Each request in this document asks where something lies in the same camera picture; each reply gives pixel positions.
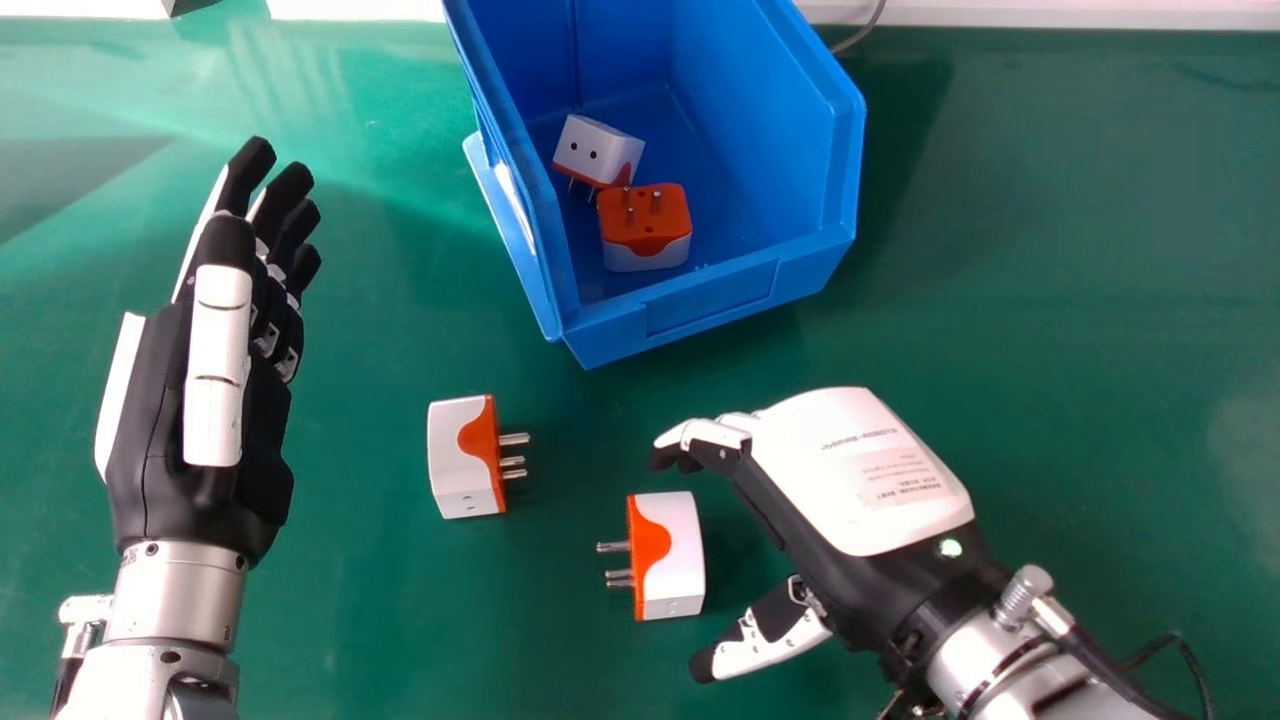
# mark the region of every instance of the blue bin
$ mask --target blue bin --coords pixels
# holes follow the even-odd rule
[[[543,334],[584,368],[822,290],[854,238],[867,106],[791,0],[445,0],[480,129],[463,149]],[[604,269],[564,117],[685,186],[689,261]]]

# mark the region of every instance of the cable connector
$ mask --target cable connector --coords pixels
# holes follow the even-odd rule
[[[522,455],[529,433],[499,434],[492,395],[438,400],[426,409],[426,471],[445,520],[507,511],[504,484],[529,475]]]
[[[627,539],[596,543],[595,551],[630,553],[630,565],[607,570],[604,584],[631,589],[637,623],[703,611],[707,570],[694,493],[627,496]]]

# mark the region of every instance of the green table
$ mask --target green table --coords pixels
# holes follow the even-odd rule
[[[584,373],[539,336],[462,158],[444,27],[236,0],[0,24],[0,717],[45,711],[59,601],[110,588],[92,436],[119,318],[168,297],[251,133],[315,169],[326,263],[293,515],[236,652],[246,717],[870,717],[890,688],[833,644],[687,679],[786,564],[723,482],[643,469],[675,421],[826,384],[884,397],[1001,559],[1051,569],[1114,652],[1181,628],[1222,717],[1280,714],[1280,38],[882,29],[846,67],[870,119],[827,291]],[[532,432],[530,479],[506,518],[445,523],[424,410],[479,392]],[[593,543],[625,495],[682,487],[707,612],[636,625]],[[1176,657],[1143,678],[1194,707]]]

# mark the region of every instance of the robotic arm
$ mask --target robotic arm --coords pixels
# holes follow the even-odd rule
[[[125,314],[95,438],[120,570],[73,597],[56,720],[234,719],[244,577],[284,525],[280,456],[302,359],[301,297],[320,266],[311,173],[259,193],[275,152],[250,140],[196,223],[172,301]]]
[[[959,478],[865,388],[686,420],[650,468],[731,480],[796,574],[690,660],[700,683],[835,635],[899,688],[881,717],[1187,720],[1143,693],[1034,565],[992,559]]]

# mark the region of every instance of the plug pin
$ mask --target plug pin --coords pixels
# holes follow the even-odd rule
[[[600,555],[611,552],[631,552],[631,541],[612,541],[595,543],[595,551]]]
[[[529,433],[507,433],[504,436],[498,436],[498,445],[500,447],[511,447],[513,445],[529,445]]]

